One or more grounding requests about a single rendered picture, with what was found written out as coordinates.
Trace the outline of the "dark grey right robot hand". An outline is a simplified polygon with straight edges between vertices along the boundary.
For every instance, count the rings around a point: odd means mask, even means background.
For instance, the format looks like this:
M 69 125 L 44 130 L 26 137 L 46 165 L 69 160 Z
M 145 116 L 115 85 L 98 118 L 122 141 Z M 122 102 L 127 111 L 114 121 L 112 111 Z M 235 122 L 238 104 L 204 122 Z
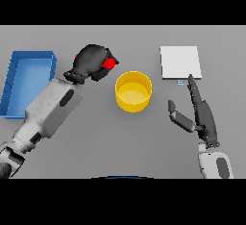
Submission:
M 193 105 L 195 121 L 192 121 L 176 109 L 172 100 L 168 101 L 169 117 L 173 123 L 187 131 L 196 132 L 198 138 L 206 143 L 207 148 L 216 148 L 220 145 L 217 137 L 216 124 L 206 100 L 203 100 L 192 75 L 188 76 L 187 88 Z

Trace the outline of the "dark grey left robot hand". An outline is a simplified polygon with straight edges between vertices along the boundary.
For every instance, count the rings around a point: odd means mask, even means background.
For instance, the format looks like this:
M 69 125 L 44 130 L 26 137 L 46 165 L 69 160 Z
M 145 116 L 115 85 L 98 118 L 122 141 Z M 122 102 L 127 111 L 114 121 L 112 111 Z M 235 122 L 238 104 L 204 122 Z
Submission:
M 119 61 L 111 50 L 101 45 L 88 44 L 75 57 L 73 67 L 63 76 L 73 84 L 83 85 L 87 78 L 98 82 L 106 77 Z

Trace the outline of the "red beaker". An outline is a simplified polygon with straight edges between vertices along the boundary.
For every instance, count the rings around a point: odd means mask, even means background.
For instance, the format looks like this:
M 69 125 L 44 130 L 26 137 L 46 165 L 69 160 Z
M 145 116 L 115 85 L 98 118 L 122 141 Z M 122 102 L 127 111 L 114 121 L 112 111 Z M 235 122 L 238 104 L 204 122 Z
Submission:
M 119 61 L 109 52 L 78 54 L 73 67 L 80 72 L 96 72 L 100 69 L 112 70 Z

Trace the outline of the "yellow bowl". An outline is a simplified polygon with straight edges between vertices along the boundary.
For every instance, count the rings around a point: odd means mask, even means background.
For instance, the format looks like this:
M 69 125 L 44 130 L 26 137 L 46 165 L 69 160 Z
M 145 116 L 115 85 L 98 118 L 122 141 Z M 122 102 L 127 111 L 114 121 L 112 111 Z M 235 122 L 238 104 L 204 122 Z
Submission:
M 115 82 L 115 102 L 127 113 L 142 112 L 152 96 L 152 82 L 139 71 L 127 71 Z

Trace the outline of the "pale square measuring scale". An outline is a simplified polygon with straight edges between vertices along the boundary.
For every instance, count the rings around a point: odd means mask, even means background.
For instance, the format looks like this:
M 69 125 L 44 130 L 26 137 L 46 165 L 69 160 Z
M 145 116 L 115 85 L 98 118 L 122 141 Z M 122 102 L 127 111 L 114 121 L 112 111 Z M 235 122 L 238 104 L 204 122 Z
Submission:
M 161 46 L 160 65 L 163 80 L 187 80 L 189 75 L 202 79 L 196 46 Z

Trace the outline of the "blue tray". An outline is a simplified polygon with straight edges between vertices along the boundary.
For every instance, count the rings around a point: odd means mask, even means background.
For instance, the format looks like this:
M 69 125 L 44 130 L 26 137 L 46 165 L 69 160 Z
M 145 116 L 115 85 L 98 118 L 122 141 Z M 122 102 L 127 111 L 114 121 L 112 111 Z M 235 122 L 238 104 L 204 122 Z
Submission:
M 56 62 L 53 51 L 12 51 L 0 97 L 0 117 L 24 119 L 28 105 L 54 78 Z

